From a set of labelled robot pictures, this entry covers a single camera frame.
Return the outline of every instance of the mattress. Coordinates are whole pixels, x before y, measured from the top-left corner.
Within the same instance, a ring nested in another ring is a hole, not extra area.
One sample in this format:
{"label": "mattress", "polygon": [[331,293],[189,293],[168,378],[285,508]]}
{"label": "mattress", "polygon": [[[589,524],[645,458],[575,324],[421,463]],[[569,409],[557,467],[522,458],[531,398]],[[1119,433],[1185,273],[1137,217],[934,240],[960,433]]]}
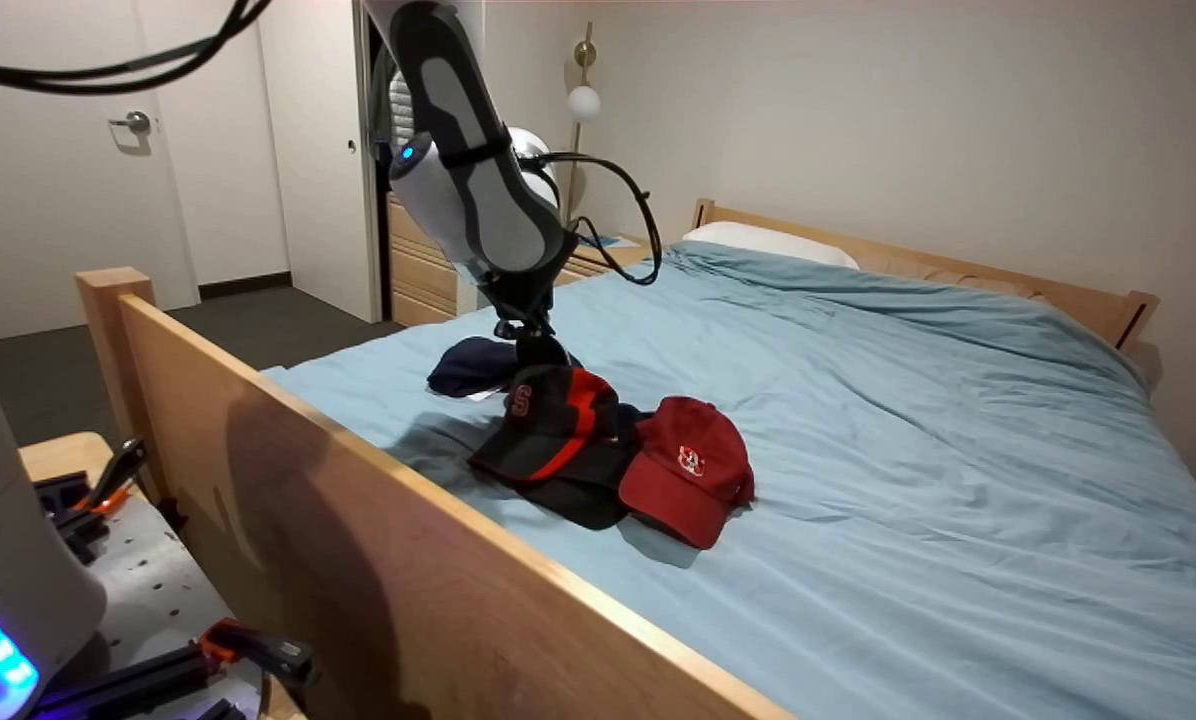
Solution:
{"label": "mattress", "polygon": [[487,310],[272,378],[795,715],[1196,715],[1196,484],[1137,374],[1044,304],[679,243],[557,293],[626,403],[725,409],[755,503],[712,553],[479,484],[500,395],[426,372]]}

